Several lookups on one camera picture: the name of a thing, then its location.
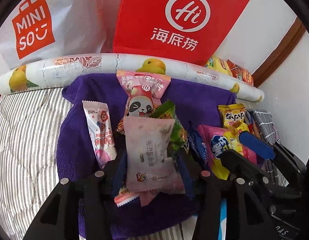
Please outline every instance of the white circle logo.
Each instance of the white circle logo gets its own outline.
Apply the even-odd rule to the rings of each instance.
[[[168,3],[167,3],[167,5],[166,5],[166,18],[167,18],[168,22],[169,22],[174,28],[176,28],[177,30],[180,30],[180,31],[182,31],[182,32],[196,32],[196,31],[198,31],[198,30],[201,30],[201,29],[208,23],[208,21],[209,21],[209,19],[210,19],[210,6],[209,6],[207,0],[199,0],[200,2],[203,3],[204,7],[206,8],[206,17],[204,18],[203,22],[202,22],[200,25],[198,25],[198,26],[196,26],[196,27],[194,27],[194,28],[191,28],[191,29],[184,29],[182,26],[180,26],[179,24],[177,24],[177,23],[174,21],[174,19],[172,18],[172,15],[171,15],[172,6],[173,6],[173,4],[174,4],[176,1],[177,1],[177,0],[169,0]],[[194,9],[191,10],[191,11],[188,10],[188,8],[189,8],[190,6],[192,6],[194,3],[195,3],[195,1],[192,1],[192,2],[188,3],[187,5],[185,5],[182,9],[177,9],[176,12],[178,12],[178,14],[177,14],[176,17],[175,17],[176,20],[178,20],[178,19],[181,17],[181,15],[182,15],[183,13],[187,13],[187,15],[186,15],[185,18],[184,18],[184,21],[187,21],[187,20],[190,18],[190,16],[191,16],[192,14],[194,14],[194,16],[193,16],[192,19],[191,19],[191,22],[192,22],[193,24],[197,23],[197,21],[195,21],[195,20],[196,20],[197,17],[199,17],[199,15],[200,15],[200,13],[201,13],[201,10],[198,10],[198,12],[197,12],[197,9],[199,8],[199,6],[194,7]]]

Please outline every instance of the blue snack package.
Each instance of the blue snack package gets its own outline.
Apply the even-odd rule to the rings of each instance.
[[[207,147],[203,142],[201,135],[197,131],[197,129],[193,126],[192,122],[190,123],[189,133],[188,133],[188,141],[190,148],[192,149],[192,157],[195,161],[197,161],[202,169],[207,169]]]

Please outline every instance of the panda face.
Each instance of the panda face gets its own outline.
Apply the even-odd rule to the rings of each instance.
[[[129,116],[148,116],[148,112],[153,109],[152,101],[145,96],[134,97],[129,102]]]

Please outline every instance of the wooden trim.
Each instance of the wooden trim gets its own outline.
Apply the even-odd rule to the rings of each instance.
[[[298,44],[305,30],[301,20],[297,17],[278,47],[252,74],[255,87],[259,87],[282,64]]]

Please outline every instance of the purple cloth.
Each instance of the purple cloth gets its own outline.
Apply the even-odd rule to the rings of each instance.
[[[64,98],[73,103],[61,125],[56,152],[59,178],[71,181],[85,178],[98,170],[98,164],[88,132],[82,100],[108,104],[112,131],[123,117],[127,94],[115,74],[87,74],[79,76],[62,91]],[[235,103],[236,96],[230,91],[194,82],[171,79],[161,101],[170,99],[176,105],[176,114],[185,129],[188,121],[221,126],[218,105]],[[185,195],[160,193],[146,207],[141,208],[139,199],[118,208],[114,202],[106,203],[113,239],[142,236],[178,224],[194,214],[196,203]],[[85,236],[82,209],[80,210],[80,235]]]

